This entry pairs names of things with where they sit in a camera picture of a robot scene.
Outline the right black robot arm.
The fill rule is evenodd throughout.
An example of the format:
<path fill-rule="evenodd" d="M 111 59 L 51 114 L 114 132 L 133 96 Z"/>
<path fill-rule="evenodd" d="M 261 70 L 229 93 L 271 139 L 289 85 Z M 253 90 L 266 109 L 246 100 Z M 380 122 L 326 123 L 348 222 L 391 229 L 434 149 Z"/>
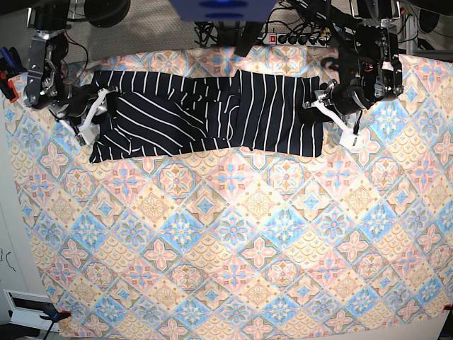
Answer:
<path fill-rule="evenodd" d="M 78 87 L 66 81 L 64 58 L 70 45 L 67 37 L 70 23 L 88 21 L 102 27 L 120 22 L 127 14 L 129 1 L 85 1 L 82 17 L 76 17 L 75 1 L 39 1 L 28 9 L 27 25 L 36 30 L 29 47 L 27 84 L 24 103 L 35 110 L 47 109 L 80 144 L 94 143 L 97 124 L 108 111 L 107 95 L 118 92 L 116 86 L 85 85 Z"/>

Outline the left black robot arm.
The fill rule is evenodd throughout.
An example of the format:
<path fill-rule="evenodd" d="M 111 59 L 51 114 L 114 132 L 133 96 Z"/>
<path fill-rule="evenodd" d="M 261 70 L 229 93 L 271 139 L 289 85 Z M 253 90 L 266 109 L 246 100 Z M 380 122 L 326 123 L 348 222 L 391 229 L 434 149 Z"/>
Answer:
<path fill-rule="evenodd" d="M 305 109 L 316 109 L 316 122 L 335 123 L 341 131 L 340 145 L 353 149 L 361 145 L 360 119 L 364 111 L 380 101 L 392 101 L 403 93 L 402 65 L 398 55 L 398 36 L 394 21 L 401 15 L 397 1 L 351 1 L 355 22 L 353 39 L 347 40 L 338 28 L 343 22 L 335 15 L 331 1 L 310 1 L 305 7 L 318 16 L 338 43 L 337 58 L 322 60 L 324 67 L 337 71 L 334 79 L 314 92 Z"/>

